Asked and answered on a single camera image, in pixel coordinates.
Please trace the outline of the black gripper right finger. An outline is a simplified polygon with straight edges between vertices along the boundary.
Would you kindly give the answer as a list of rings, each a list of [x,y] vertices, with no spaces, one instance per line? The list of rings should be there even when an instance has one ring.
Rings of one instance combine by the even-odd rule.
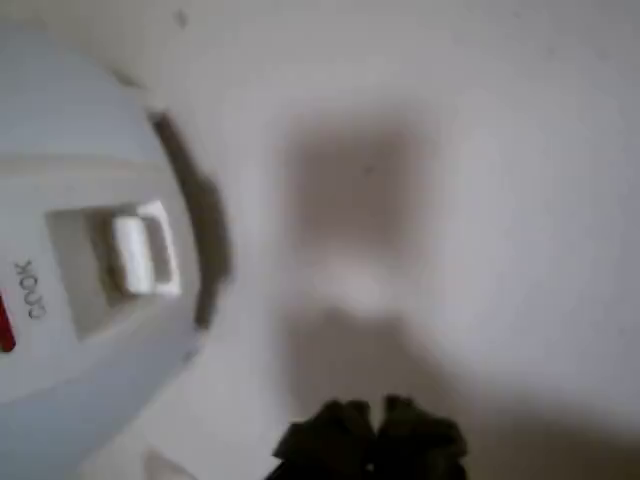
[[[388,395],[373,444],[375,479],[466,479],[467,442],[453,420]]]

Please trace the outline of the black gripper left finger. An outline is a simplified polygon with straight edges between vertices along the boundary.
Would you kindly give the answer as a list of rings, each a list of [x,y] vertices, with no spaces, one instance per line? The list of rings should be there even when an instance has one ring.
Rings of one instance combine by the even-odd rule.
[[[378,479],[371,407],[360,399],[330,400],[289,425],[273,450],[274,479]]]

